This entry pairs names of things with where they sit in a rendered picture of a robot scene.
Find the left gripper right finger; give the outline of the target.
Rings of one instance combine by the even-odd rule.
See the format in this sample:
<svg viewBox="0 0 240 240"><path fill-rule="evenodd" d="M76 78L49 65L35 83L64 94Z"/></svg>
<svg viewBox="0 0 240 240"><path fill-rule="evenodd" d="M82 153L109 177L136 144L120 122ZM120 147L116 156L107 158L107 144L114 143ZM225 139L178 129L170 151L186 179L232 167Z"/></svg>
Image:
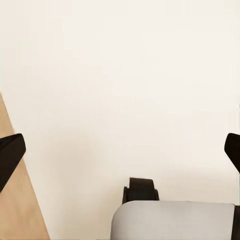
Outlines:
<svg viewBox="0 0 240 240"><path fill-rule="evenodd" d="M240 135L228 133L224 151L240 173Z"/></svg>

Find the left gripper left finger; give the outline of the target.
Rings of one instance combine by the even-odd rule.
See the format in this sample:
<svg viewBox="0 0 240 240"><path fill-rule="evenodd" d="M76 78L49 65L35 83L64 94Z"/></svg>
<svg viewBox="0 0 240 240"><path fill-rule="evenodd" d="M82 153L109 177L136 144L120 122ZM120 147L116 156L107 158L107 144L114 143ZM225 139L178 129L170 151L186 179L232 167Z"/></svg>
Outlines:
<svg viewBox="0 0 240 240"><path fill-rule="evenodd" d="M0 138L0 192L25 152L24 136L21 133Z"/></svg>

